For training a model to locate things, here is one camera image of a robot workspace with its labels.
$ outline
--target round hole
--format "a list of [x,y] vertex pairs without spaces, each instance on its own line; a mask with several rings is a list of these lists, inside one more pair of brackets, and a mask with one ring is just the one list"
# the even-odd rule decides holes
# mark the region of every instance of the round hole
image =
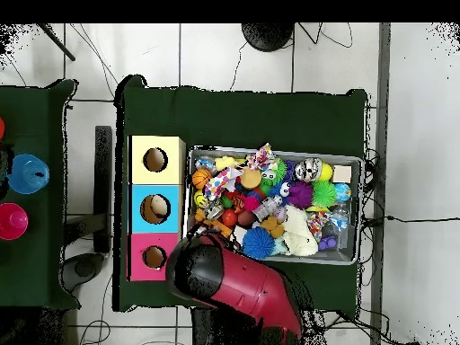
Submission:
[[159,246],[150,246],[142,253],[142,260],[150,269],[161,269],[166,262],[166,251]]
[[150,195],[140,204],[140,215],[149,224],[161,224],[171,214],[171,204],[160,194]]
[[161,172],[168,165],[168,156],[161,148],[150,148],[144,155],[144,166],[150,172]]

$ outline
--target pink cup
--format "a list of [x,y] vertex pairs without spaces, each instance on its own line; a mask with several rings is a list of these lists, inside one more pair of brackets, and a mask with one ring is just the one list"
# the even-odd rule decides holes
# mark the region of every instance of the pink cup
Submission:
[[11,202],[0,204],[0,239],[11,241],[27,230],[29,218],[19,205]]

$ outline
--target small box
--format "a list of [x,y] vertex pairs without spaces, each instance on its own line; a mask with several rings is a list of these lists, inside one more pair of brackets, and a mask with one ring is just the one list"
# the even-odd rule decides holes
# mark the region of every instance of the small box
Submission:
[[[166,259],[180,240],[178,233],[166,234],[133,234],[131,235],[131,250],[128,260],[131,263],[129,281],[165,281]],[[162,252],[165,259],[163,265],[156,269],[149,267],[147,253],[151,248]]]
[[131,187],[131,233],[181,232],[182,185],[131,185]]
[[179,137],[130,136],[133,184],[177,185],[184,182],[185,143]]
[[332,182],[346,182],[351,183],[351,167],[345,165],[334,165],[334,173],[332,175]]

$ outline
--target shape sorter box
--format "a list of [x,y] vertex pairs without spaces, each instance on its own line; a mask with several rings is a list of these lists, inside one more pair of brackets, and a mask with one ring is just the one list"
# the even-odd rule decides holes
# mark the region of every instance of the shape sorter box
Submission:
[[[131,185],[131,233],[180,233],[183,218],[182,185]],[[141,215],[141,206],[148,196],[159,195],[167,201],[167,217],[159,224],[145,221]]]
[[159,269],[152,269],[144,262],[144,252],[151,246],[164,251],[166,258],[169,257],[174,247],[180,240],[178,233],[165,234],[133,234],[131,235],[131,247],[128,251],[128,260],[131,271],[128,274],[129,281],[165,281],[166,264]]
[[[129,138],[131,139],[130,171],[133,184],[183,184],[185,143],[179,137],[132,135]],[[151,167],[153,171],[147,169],[149,164],[154,166]]]

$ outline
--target green tablecloth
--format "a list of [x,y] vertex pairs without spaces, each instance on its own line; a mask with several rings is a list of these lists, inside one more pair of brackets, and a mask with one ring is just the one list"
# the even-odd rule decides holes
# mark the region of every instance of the green tablecloth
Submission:
[[15,202],[29,215],[22,237],[0,240],[0,306],[78,306],[58,278],[64,242],[63,109],[74,89],[72,80],[45,89],[0,86],[2,142],[12,144],[16,155],[36,155],[50,173],[44,189],[31,195],[9,190],[0,201]]
[[[115,232],[115,309],[132,305],[193,305],[171,295],[163,282],[126,280],[128,231],[127,146],[129,135],[178,136],[193,145],[255,148],[269,141],[275,150],[363,157],[365,105],[363,90],[347,95],[323,93],[216,93],[191,87],[145,88],[140,75],[125,78],[117,89]],[[356,309],[357,264],[274,263],[301,287],[305,284],[314,308]]]

